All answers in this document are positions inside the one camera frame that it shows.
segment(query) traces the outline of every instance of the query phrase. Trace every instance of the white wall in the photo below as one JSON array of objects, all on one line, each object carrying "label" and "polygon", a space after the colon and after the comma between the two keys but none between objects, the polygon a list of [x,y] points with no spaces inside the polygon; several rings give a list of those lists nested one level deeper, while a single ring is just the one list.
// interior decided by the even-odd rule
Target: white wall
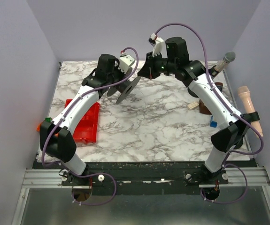
[{"label": "white wall", "polygon": [[27,2],[0,1],[0,225],[11,224],[58,68]]},{"label": "white wall", "polygon": [[[256,158],[264,165],[270,177],[270,0],[262,0],[254,16],[236,44],[236,60],[228,66],[232,88],[246,85],[251,90],[252,101],[261,117],[265,146]],[[253,150],[259,140],[250,135]]]},{"label": "white wall", "polygon": [[[191,25],[205,41],[210,60],[233,49],[260,0],[27,0],[60,60],[96,60],[133,46],[141,59],[152,50],[147,39],[160,26]],[[163,39],[182,36],[191,59],[203,59],[191,31],[166,28]]]}]

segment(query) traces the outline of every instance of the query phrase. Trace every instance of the black strap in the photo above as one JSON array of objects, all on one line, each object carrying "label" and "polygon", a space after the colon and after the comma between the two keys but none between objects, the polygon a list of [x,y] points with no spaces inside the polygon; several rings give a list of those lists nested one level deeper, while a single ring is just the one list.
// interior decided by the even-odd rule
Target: black strap
[{"label": "black strap", "polygon": [[260,117],[259,117],[259,114],[258,112],[252,112],[252,113],[248,113],[248,115],[250,115],[252,117],[252,122],[255,122],[255,121],[259,121],[260,120]]}]

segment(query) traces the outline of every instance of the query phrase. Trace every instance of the plastic container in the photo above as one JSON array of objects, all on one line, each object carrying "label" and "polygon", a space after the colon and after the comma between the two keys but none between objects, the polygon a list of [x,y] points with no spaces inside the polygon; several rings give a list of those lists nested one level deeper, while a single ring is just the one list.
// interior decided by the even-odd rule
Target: plastic container
[{"label": "plastic container", "polygon": [[[67,99],[65,107],[72,101]],[[100,104],[96,102],[82,117],[73,133],[76,143],[96,143]]]}]

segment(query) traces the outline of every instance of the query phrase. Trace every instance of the white marble surface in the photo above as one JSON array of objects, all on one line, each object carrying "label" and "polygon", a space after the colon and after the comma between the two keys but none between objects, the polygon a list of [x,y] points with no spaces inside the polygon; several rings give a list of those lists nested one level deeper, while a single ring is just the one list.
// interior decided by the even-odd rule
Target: white marble surface
[{"label": "white marble surface", "polygon": [[[97,66],[97,61],[64,62],[57,83],[49,117],[63,109],[73,98],[81,81]],[[224,83],[223,93],[231,99],[223,73],[215,79]],[[132,93],[116,105],[118,93],[100,99],[97,142],[77,144],[77,154],[86,162],[130,161],[200,161],[206,160],[212,144],[211,135],[218,128],[209,126],[210,116],[198,107],[188,110],[191,97],[174,76],[155,80],[142,78]],[[240,150],[247,151],[244,144]],[[232,154],[229,160],[249,160]]]}]

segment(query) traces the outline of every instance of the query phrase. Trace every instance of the blue object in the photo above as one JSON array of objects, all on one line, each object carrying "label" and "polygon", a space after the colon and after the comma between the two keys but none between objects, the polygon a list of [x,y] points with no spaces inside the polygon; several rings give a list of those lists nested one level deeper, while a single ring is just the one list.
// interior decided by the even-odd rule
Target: blue object
[{"label": "blue object", "polygon": [[211,116],[210,127],[213,127],[213,128],[216,128],[216,127],[217,127],[217,122],[215,122],[215,121],[213,120],[213,116]]}]

